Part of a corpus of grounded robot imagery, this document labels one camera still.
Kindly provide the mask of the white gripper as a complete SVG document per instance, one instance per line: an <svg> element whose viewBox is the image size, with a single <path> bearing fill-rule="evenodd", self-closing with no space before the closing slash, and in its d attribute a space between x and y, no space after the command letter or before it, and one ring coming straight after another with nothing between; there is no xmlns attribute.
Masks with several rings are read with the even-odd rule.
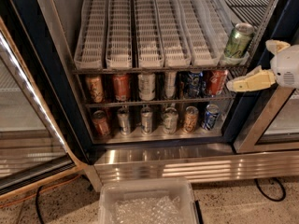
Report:
<svg viewBox="0 0 299 224"><path fill-rule="evenodd" d="M299 45L290 46L273 39L267 40L265 45L275 55L270 62L272 70L263 70L259 65L246 75L229 80L226 83L229 91L260 91L270 88L276 81L281 87L299 89Z"/></svg>

